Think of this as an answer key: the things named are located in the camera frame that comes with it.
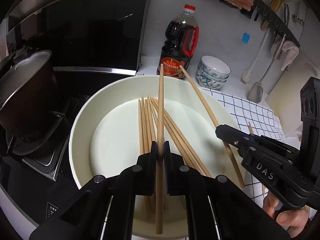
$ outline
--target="screw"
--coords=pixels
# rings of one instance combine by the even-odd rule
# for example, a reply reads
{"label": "screw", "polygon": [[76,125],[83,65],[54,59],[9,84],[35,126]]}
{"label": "screw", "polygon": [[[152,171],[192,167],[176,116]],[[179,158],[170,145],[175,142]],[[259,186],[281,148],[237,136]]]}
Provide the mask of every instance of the screw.
{"label": "screw", "polygon": [[132,166],[132,170],[134,172],[138,172],[138,171],[141,171],[142,170],[142,167],[140,165],[134,165]]}
{"label": "screw", "polygon": [[102,176],[102,175],[96,175],[96,176],[94,176],[94,178],[93,178],[93,181],[95,182],[95,183],[100,183],[100,182],[102,182],[104,180],[104,176]]}
{"label": "screw", "polygon": [[227,182],[227,177],[220,175],[220,176],[218,176],[218,181],[221,183],[225,183],[225,182]]}
{"label": "screw", "polygon": [[189,171],[189,167],[186,166],[186,165],[181,165],[181,166],[179,167],[179,170],[182,171],[182,172],[187,172],[187,171]]}

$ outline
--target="plastic bottle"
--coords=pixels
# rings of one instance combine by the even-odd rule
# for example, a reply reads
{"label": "plastic bottle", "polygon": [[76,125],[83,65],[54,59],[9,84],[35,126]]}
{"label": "plastic bottle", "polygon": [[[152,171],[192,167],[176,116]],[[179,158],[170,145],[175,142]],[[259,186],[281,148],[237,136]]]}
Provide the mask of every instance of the plastic bottle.
{"label": "plastic bottle", "polygon": [[185,5],[183,13],[173,19],[165,31],[166,41],[162,47],[157,74],[160,65],[164,65],[164,75],[177,78],[184,78],[179,65],[186,70],[195,52],[199,27],[193,15],[196,8]]}

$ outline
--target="hand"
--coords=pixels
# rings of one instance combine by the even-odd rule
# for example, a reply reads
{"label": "hand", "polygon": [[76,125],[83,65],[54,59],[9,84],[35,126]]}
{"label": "hand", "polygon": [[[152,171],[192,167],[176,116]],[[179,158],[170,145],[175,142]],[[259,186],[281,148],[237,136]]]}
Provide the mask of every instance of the hand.
{"label": "hand", "polygon": [[[271,191],[263,200],[262,209],[273,219],[275,219],[275,207],[279,204],[279,200]],[[310,214],[310,207],[304,206],[303,209],[298,210],[288,210],[281,212],[277,218],[276,222],[282,227],[289,227],[287,232],[290,237],[296,237],[304,229]]]}

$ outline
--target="white towel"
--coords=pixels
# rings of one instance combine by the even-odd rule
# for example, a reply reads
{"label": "white towel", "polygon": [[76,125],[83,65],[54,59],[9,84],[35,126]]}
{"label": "white towel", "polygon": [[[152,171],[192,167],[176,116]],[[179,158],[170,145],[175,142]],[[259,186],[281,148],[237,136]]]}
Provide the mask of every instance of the white towel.
{"label": "white towel", "polygon": [[[278,42],[275,42],[271,48],[271,55],[274,54],[276,48],[278,47],[280,40]],[[291,64],[292,61],[297,57],[299,54],[299,48],[292,42],[292,41],[285,41],[282,46],[282,51],[286,52],[288,50],[288,53],[284,59],[284,62],[282,64],[281,70],[284,71],[287,65]]]}

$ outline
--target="checkered cloth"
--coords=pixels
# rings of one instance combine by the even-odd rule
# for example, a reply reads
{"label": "checkered cloth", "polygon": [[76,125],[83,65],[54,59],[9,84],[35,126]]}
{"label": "checkered cloth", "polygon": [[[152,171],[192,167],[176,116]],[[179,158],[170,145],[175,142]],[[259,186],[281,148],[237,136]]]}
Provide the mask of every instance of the checkered cloth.
{"label": "checkered cloth", "polygon": [[[265,135],[282,142],[284,141],[284,134],[281,130],[279,118],[273,115],[272,110],[243,98],[234,97],[212,89],[199,88],[209,95],[212,95],[225,107],[239,125],[242,132],[250,133],[248,128],[250,122],[255,134]],[[257,205],[262,207],[263,199],[267,195],[268,189],[266,188],[266,193],[263,194],[261,182],[250,173],[247,173],[244,183],[245,188],[243,191],[257,203]]]}

